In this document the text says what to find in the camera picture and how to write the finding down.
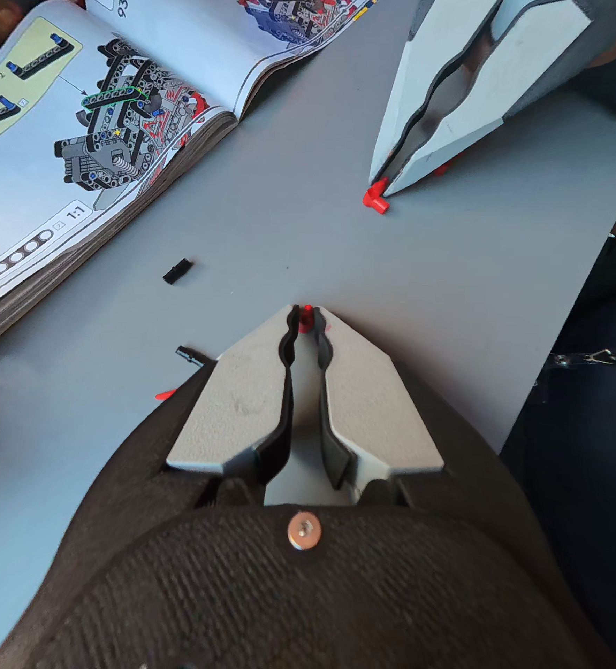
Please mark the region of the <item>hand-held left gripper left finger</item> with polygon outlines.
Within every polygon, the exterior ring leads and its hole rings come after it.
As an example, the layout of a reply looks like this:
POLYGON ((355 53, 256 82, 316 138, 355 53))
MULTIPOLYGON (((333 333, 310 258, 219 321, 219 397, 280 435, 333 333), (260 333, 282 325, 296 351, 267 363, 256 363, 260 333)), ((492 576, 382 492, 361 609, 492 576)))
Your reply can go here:
POLYGON ((256 486, 283 469, 300 313, 298 305, 281 308, 220 355, 167 456, 169 467, 256 486))

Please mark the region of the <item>lego instruction booklet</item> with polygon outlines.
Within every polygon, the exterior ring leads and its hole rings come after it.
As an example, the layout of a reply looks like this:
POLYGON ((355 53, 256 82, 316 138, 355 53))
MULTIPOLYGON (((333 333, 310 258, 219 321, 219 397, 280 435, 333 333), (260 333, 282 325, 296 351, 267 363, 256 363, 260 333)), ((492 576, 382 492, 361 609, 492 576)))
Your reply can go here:
POLYGON ((0 48, 0 336, 374 1, 43 1, 0 48))

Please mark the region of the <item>red lego short connector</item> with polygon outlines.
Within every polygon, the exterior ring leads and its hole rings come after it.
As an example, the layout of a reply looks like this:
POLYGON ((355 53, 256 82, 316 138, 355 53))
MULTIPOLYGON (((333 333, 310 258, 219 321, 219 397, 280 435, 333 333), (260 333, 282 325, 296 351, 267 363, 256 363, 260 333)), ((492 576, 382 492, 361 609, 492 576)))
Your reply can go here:
POLYGON ((384 215, 389 209, 389 203, 384 197, 388 183, 388 177, 383 177, 382 179, 372 183, 362 198, 363 205, 373 209, 380 215, 384 215))

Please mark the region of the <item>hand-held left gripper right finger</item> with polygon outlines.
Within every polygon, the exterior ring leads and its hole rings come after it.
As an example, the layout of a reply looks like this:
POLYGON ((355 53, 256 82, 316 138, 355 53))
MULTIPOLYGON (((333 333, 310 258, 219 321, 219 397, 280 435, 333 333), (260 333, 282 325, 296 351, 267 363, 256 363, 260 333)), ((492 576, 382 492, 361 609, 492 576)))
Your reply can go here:
POLYGON ((396 365, 323 307, 314 309, 322 463, 335 490, 438 473, 444 459, 396 365))

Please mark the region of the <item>person's right hand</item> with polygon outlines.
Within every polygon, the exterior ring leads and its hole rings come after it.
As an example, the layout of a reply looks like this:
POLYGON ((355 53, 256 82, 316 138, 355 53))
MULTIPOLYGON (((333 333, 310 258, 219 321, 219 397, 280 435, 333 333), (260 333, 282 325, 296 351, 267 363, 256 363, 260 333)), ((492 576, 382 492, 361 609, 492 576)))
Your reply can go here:
POLYGON ((473 41, 466 55, 463 66, 471 74, 475 74, 482 61, 490 54, 493 48, 493 38, 489 25, 486 25, 473 41))

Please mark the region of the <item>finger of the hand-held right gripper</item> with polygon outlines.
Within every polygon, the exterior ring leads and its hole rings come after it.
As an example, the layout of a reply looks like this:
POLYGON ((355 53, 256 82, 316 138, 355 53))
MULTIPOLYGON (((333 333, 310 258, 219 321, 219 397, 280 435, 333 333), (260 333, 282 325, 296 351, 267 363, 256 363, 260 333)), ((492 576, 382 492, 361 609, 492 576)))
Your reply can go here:
POLYGON ((504 114, 589 25, 573 1, 500 1, 487 23, 493 48, 471 75, 463 64, 435 89, 426 113, 384 173, 391 196, 503 124, 504 114))
POLYGON ((380 180, 426 113, 435 89, 457 70, 500 1, 419 1, 373 150, 380 180))

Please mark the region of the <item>person's dark navy clothing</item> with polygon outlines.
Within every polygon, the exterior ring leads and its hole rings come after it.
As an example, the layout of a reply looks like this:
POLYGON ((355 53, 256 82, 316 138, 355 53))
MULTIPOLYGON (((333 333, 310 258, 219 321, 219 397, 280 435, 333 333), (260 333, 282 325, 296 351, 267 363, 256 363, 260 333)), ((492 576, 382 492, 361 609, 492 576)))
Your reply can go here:
MULTIPOLYGON (((607 240, 550 354, 603 348, 616 351, 616 238, 607 240)), ((542 366, 500 456, 616 656, 616 367, 542 366)))

